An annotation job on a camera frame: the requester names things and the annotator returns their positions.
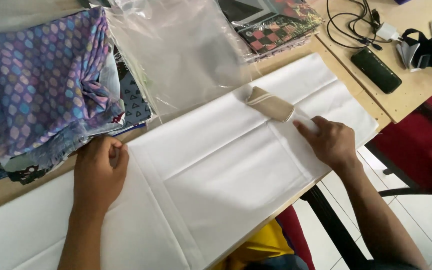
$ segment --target black cable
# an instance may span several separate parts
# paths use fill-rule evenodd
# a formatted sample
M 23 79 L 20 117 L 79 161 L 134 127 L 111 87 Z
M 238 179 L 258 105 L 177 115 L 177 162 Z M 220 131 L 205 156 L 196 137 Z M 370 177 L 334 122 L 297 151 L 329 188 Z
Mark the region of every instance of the black cable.
M 372 46 L 373 48 L 377 49 L 377 50 L 382 50 L 383 48 L 381 46 L 379 46 L 378 44 L 375 44 L 375 42 L 379 42 L 379 43 L 390 43 L 392 42 L 391 40 L 377 40 L 377 36 L 376 36 L 376 30 L 379 28 L 379 26 L 381 25 L 380 21 L 379 21 L 379 14 L 377 12 L 375 12 L 375 14 L 373 14 L 371 12 L 371 9 L 369 8 L 369 4 L 367 0 L 362 0 L 362 2 L 357 1 L 357 0 L 348 0 L 351 1 L 353 3 L 358 4 L 361 7 L 361 14 L 357 15 L 354 13 L 350 13 L 350 12 L 342 12 L 342 13 L 338 13 L 334 16 L 331 16 L 331 14 L 329 13 L 329 0 L 326 0 L 326 11 L 328 13 L 328 24 L 326 26 L 326 31 L 328 33 L 328 37 L 330 40 L 332 40 L 334 43 L 343 46 L 345 48 L 349 48 L 349 49 L 363 49 L 366 48 L 368 46 Z M 334 18 L 341 16 L 341 15 L 350 15 L 350 16 L 354 16 L 356 17 L 355 19 L 349 21 L 347 23 L 347 28 L 349 30 L 350 33 L 347 33 L 343 30 L 341 30 L 334 22 Z M 372 29 L 373 29 L 373 37 L 368 37 L 368 36 L 364 36 L 362 34 L 359 34 L 358 32 L 356 32 L 356 23 L 359 21 L 363 21 L 365 23 L 367 23 Z M 338 30 L 339 32 L 341 32 L 342 34 L 344 34 L 345 36 L 358 41 L 359 43 L 363 44 L 363 46 L 348 46 L 345 44 L 342 44 L 338 41 L 336 41 L 332 36 L 331 33 L 329 32 L 329 25 L 332 24 L 336 30 Z

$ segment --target yellow fabric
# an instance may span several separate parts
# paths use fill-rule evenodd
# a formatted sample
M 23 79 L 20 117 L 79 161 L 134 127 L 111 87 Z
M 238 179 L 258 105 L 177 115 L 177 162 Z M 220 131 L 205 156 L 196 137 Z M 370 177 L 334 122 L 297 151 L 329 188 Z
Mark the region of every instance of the yellow fabric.
M 273 219 L 218 263 L 213 270 L 241 270 L 249 262 L 263 261 L 285 254 L 294 254 L 294 251 L 288 246 L 281 226 Z

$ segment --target fabric stack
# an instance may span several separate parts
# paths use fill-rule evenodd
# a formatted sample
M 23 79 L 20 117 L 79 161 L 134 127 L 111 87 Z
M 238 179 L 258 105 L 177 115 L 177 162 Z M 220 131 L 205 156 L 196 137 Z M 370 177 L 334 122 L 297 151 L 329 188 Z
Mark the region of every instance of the fabric stack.
M 324 20 L 305 0 L 218 0 L 258 62 L 309 42 Z
M 30 183 L 91 138 L 151 116 L 112 51 L 101 7 L 0 33 L 0 179 Z

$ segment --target blue fabric with triangle print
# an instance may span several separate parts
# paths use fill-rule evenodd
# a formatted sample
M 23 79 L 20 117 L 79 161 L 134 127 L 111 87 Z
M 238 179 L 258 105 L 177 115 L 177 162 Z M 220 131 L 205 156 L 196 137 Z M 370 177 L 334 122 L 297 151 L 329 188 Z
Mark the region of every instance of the blue fabric with triangle print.
M 141 96 L 141 92 L 131 72 L 127 72 L 119 83 L 121 86 L 121 99 L 124 101 L 124 110 L 126 111 L 122 129 L 149 119 L 151 117 L 151 110 Z

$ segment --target rolled fabric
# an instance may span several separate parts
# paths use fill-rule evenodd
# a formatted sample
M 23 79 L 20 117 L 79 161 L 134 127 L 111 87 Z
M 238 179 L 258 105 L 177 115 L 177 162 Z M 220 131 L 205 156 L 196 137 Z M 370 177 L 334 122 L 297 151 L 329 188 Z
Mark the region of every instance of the rolled fabric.
M 279 122 L 288 121 L 294 111 L 294 106 L 291 103 L 257 86 L 252 88 L 246 105 Z

